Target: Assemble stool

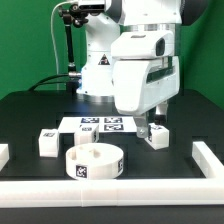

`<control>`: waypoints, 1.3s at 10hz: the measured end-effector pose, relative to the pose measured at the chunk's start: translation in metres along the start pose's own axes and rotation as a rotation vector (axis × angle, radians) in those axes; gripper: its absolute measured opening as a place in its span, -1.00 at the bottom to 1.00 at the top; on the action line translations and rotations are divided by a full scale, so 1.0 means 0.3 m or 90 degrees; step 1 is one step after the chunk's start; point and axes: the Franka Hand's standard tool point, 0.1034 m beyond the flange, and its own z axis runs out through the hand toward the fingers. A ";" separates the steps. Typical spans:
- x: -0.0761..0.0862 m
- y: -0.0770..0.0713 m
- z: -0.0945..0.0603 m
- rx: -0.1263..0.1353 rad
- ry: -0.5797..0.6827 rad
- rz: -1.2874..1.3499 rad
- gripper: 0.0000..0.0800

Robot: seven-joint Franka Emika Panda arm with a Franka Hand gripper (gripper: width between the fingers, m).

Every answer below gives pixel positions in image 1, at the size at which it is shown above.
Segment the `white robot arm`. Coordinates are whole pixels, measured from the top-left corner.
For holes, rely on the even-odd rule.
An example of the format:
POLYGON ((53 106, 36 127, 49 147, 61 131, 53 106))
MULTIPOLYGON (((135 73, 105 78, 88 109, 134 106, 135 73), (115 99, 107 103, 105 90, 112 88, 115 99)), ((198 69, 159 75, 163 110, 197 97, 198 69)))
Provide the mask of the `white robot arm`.
POLYGON ((81 91, 114 98, 149 136, 147 112, 179 91, 179 28, 193 24, 208 0, 79 0, 89 20, 81 91))

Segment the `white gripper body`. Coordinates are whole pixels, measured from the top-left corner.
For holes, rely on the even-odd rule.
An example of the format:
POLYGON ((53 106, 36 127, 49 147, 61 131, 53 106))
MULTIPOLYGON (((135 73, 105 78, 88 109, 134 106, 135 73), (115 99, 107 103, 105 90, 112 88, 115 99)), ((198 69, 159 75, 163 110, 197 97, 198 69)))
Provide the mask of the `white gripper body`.
POLYGON ((179 58, 174 56, 172 73, 154 81, 148 75, 161 71, 163 61, 121 60, 113 69, 114 101, 120 114, 138 116, 176 95, 179 91, 179 58))

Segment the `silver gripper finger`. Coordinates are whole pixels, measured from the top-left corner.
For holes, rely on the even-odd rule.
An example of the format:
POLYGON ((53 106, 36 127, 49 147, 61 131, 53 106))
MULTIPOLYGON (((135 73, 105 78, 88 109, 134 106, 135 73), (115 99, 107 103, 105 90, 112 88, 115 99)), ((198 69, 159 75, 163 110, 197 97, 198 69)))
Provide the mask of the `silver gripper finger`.
POLYGON ((156 123, 164 123, 167 117, 168 103, 162 102, 156 106, 154 121, 156 123))
POLYGON ((136 127, 137 127, 137 137, 138 138, 147 138, 149 133, 149 122, 148 115, 146 113, 136 116, 134 118, 136 127))

